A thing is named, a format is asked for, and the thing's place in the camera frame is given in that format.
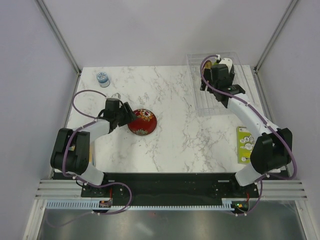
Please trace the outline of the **red floral plate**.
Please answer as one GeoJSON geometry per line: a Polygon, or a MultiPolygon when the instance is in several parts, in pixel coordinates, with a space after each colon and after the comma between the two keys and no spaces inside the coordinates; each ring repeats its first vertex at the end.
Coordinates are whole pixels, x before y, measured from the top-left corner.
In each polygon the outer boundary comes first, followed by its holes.
{"type": "Polygon", "coordinates": [[[147,136],[151,134],[157,127],[157,118],[155,114],[145,108],[138,108],[133,111],[136,119],[128,123],[128,129],[138,136],[147,136]]]}

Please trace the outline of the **yellow patterned plate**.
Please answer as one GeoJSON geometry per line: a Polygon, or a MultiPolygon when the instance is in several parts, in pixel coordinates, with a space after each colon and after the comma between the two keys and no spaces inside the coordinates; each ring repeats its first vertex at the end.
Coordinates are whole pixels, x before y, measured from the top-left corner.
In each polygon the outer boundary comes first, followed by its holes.
{"type": "Polygon", "coordinates": [[[211,60],[206,60],[201,68],[201,73],[204,75],[205,74],[205,70],[210,70],[212,67],[213,63],[211,60]]]}

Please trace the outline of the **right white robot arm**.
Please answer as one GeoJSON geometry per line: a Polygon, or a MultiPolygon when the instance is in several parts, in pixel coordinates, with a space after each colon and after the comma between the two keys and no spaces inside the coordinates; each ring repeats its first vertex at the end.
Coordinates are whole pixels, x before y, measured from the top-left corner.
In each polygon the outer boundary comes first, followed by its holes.
{"type": "Polygon", "coordinates": [[[214,94],[219,103],[244,123],[255,140],[249,156],[250,162],[234,174],[229,184],[230,193],[240,197],[247,191],[247,185],[294,161],[293,135],[288,128],[280,129],[262,115],[250,103],[246,91],[233,83],[233,64],[227,63],[225,59],[218,63],[207,60],[201,65],[200,74],[200,89],[214,94]]]}

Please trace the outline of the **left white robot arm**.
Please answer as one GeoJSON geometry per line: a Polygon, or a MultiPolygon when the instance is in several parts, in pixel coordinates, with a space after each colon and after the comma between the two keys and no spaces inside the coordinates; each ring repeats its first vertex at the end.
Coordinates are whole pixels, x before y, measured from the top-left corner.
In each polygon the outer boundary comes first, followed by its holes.
{"type": "Polygon", "coordinates": [[[106,196],[110,185],[104,181],[104,172],[91,162],[91,144],[102,136],[112,133],[137,119],[128,102],[107,98],[105,107],[93,121],[75,129],[61,128],[55,140],[50,165],[65,177],[75,177],[92,185],[99,197],[106,196]]]}

